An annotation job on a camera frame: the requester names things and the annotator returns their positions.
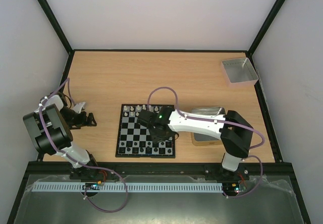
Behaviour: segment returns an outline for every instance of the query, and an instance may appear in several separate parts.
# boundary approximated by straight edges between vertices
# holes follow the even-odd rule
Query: wooden tabletop
[[[242,57],[245,54],[237,52],[75,52],[69,72],[72,97],[76,102],[87,102],[86,111],[94,114],[97,127],[72,130],[74,142],[97,161],[221,162],[223,145],[194,146],[188,132],[181,132],[176,140],[176,158],[115,157],[121,104],[145,104],[152,90],[169,86],[177,92],[183,111],[210,106],[237,111],[266,138],[265,144],[250,154],[263,162],[274,162],[254,87],[229,88],[220,70],[222,60]],[[175,100],[172,92],[160,90],[151,103],[174,104]],[[253,134],[251,145],[260,141]],[[44,160],[63,159],[46,155]]]

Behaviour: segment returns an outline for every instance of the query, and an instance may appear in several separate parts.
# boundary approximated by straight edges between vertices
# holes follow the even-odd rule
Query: chess square
[[[133,147],[132,153],[137,154],[139,152],[139,147]]]
[[[122,122],[123,123],[128,123],[129,122],[129,117],[122,117]]]
[[[127,141],[133,141],[133,135],[127,135]]]
[[[147,135],[147,129],[140,129],[140,134],[141,135]]]
[[[172,142],[166,142],[166,147],[172,147]]]
[[[120,135],[127,135],[127,134],[128,134],[128,130],[127,129],[121,129]]]
[[[120,135],[120,141],[126,141],[127,135]]]
[[[152,148],[146,148],[146,154],[152,154]]]
[[[146,141],[146,136],[145,135],[140,135],[139,136],[139,141]]]
[[[165,148],[165,150],[166,150],[167,155],[172,155],[173,154],[173,150],[171,148]]]
[[[135,129],[133,130],[133,134],[134,134],[134,135],[140,135],[140,129],[136,129],[136,128],[135,128]]]
[[[155,147],[155,148],[152,149],[152,154],[159,154],[157,147]]]
[[[138,108],[138,106],[135,107],[135,111],[136,112],[141,112],[141,109],[142,109],[142,105],[141,104],[139,105],[139,108]]]
[[[137,122],[135,122],[135,129],[140,129],[140,124],[138,124]]]
[[[126,148],[126,153],[132,153],[132,147],[127,147]]]
[[[164,148],[160,148],[159,149],[159,154],[165,154],[165,149]]]
[[[134,123],[127,123],[128,124],[128,129],[135,129],[135,124]]]
[[[126,153],[125,147],[119,147],[119,153]]]

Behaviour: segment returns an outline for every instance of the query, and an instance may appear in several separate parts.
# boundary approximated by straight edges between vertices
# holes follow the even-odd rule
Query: purple cable
[[[228,196],[225,192],[223,192],[224,196],[225,196],[225,197],[227,197],[228,199],[236,199],[236,198],[240,198],[240,197],[244,197],[244,196],[246,196],[246,195],[249,195],[249,194],[251,194],[253,191],[255,191],[255,189],[257,189],[257,187],[260,185],[261,180],[262,180],[262,174],[263,174],[262,162],[261,162],[260,158],[259,158],[259,157],[257,157],[257,156],[250,155],[250,156],[248,156],[247,158],[250,158],[250,157],[257,158],[257,159],[258,159],[258,161],[259,161],[259,163],[260,163],[260,176],[259,176],[259,180],[258,180],[257,184],[252,188],[252,190],[250,190],[250,191],[248,191],[247,193],[244,193],[244,194],[242,194],[242,195]]]
[[[69,78],[67,78],[64,82],[63,82],[63,84],[57,89],[57,90],[55,90],[47,99],[45,99],[44,101],[43,101],[43,103],[42,104],[45,104],[47,101],[48,101],[48,99],[49,98],[51,98],[52,96],[54,96],[54,95],[56,95],[57,94],[57,92],[66,84],[66,83],[68,83],[67,84],[67,87],[68,87],[68,92],[69,92],[69,96],[70,96],[70,98],[71,98],[71,101],[73,102],[73,104],[75,105],[75,103],[74,103],[74,101],[72,100],[72,97],[71,97],[71,94],[70,94],[70,79]],[[117,175],[118,177],[119,177],[119,179],[123,182],[123,184],[124,184],[124,186],[125,186],[125,190],[126,190],[126,198],[125,198],[125,201],[123,202],[123,204],[118,208],[118,209],[115,209],[115,210],[104,210],[104,209],[102,209],[102,208],[100,208],[100,207],[98,207],[98,206],[96,206],[87,196],[86,196],[86,190],[85,190],[85,192],[84,192],[84,196],[85,196],[85,198],[89,201],[89,203],[95,208],[95,209],[97,209],[97,210],[99,210],[99,211],[102,211],[102,212],[105,212],[105,213],[113,213],[113,212],[117,212],[117,211],[119,211],[119,210],[121,210],[121,209],[123,209],[125,206],[126,206],[126,204],[127,204],[127,201],[128,201],[128,187],[127,187],[127,184],[126,184],[126,182],[125,182],[125,180],[121,177],[121,175],[119,175],[117,172],[115,172],[114,170],[110,170],[110,169],[107,169],[107,168],[105,168],[105,167],[96,167],[96,166],[88,166],[88,165],[85,165],[85,164],[83,164],[83,163],[81,163],[81,162],[78,162],[77,160],[75,160],[74,158],[72,158],[71,156],[69,156],[65,151],[62,151],[62,150],[59,150],[57,147],[56,147],[56,145],[55,145],[55,143],[53,142],[53,140],[52,140],[52,138],[51,138],[51,136],[50,136],[50,134],[49,134],[49,131],[48,131],[48,129],[47,129],[47,127],[46,127],[46,123],[45,123],[45,120],[44,120],[44,117],[43,117],[43,115],[42,115],[42,109],[43,109],[43,105],[41,104],[41,106],[39,107],[39,118],[40,118],[40,121],[41,121],[41,124],[42,124],[42,126],[43,126],[43,128],[44,128],[44,131],[45,131],[45,134],[46,134],[46,136],[47,136],[47,138],[48,138],[48,140],[49,140],[49,142],[50,142],[50,144],[51,144],[51,146],[53,147],[53,149],[56,151],[56,152],[60,152],[60,153],[62,153],[62,154],[66,154],[66,157],[68,158],[68,159],[70,159],[71,161],[73,161],[73,162],[75,162],[75,163],[78,163],[79,165],[81,165],[81,166],[83,166],[83,167],[86,167],[86,168],[88,168],[88,169],[97,169],[97,170],[104,170],[104,171],[109,171],[109,172],[111,172],[111,173],[114,173],[115,175]]]
[[[177,93],[174,89],[170,88],[170,87],[167,87],[167,86],[163,86],[163,87],[159,87],[155,90],[153,90],[149,97],[148,97],[148,101],[147,101],[147,106],[149,107],[149,103],[150,103],[150,99],[151,99],[151,96],[152,94],[154,94],[156,91],[160,90],[160,89],[168,89],[170,91],[172,91],[174,93],[174,96],[175,96],[175,108],[178,112],[178,114],[182,117],[185,117],[187,119],[191,119],[191,120],[197,120],[197,121],[204,121],[204,122],[214,122],[213,119],[206,119],[206,118],[200,118],[200,117],[191,117],[191,116],[186,116],[184,113],[182,113],[180,110],[179,110],[179,106],[178,106],[178,96],[177,96]],[[261,137],[261,142],[259,144],[256,144],[254,146],[251,146],[250,149],[253,149],[253,148],[256,148],[256,147],[260,147],[264,144],[265,142],[265,138],[263,136],[263,134],[258,131],[258,130],[255,130],[251,127],[248,127],[248,126],[245,126],[245,125],[242,125],[242,124],[239,124],[239,123],[235,123],[235,122],[229,122],[229,121],[223,121],[223,120],[217,120],[217,122],[219,123],[224,123],[224,124],[228,124],[228,125],[232,125],[232,126],[236,126],[236,127],[241,127],[241,128],[244,128],[246,130],[249,130],[251,132],[254,132],[255,134],[257,134],[259,137]]]
[[[52,94],[49,95],[49,98],[52,98],[54,95],[56,95],[58,93],[58,91],[67,83],[67,90],[69,93],[69,97],[71,99],[71,102],[73,103],[73,105],[76,105],[75,101],[73,100],[72,96],[71,96],[71,92],[70,92],[70,78],[67,78]]]

